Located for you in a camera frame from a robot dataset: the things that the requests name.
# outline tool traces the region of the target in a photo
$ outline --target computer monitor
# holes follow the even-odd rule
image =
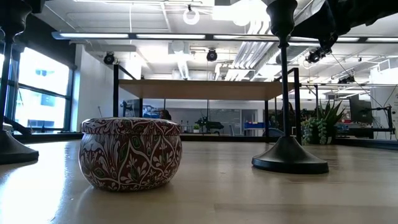
[[[351,121],[372,124],[372,104],[370,101],[359,100],[359,95],[349,98],[349,110],[351,111]]]

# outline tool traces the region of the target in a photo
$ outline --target black stand base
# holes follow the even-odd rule
[[[0,131],[0,165],[36,161],[39,152],[26,147],[7,131]]]
[[[258,169],[289,174],[324,174],[328,163],[307,152],[293,137],[280,137],[270,150],[254,156],[253,166]]]

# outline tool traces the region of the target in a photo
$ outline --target wooden shelf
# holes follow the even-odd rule
[[[119,80],[138,98],[186,100],[270,100],[282,94],[279,82]],[[289,83],[289,91],[294,84]]]

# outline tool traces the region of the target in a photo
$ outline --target red and white floral pattern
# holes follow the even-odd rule
[[[137,191],[171,180],[180,165],[180,125],[160,119],[91,119],[82,124],[79,162],[103,190]]]

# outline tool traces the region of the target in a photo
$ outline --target potted plant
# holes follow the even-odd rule
[[[195,124],[195,125],[193,126],[193,132],[194,132],[194,133],[199,133],[199,129],[200,129],[199,124]]]
[[[344,108],[338,113],[340,105],[341,102],[335,106],[334,101],[333,105],[328,101],[325,109],[323,109],[320,103],[317,109],[317,117],[302,122],[305,144],[326,144],[329,140],[332,141],[336,137],[335,124],[343,117],[345,110]]]

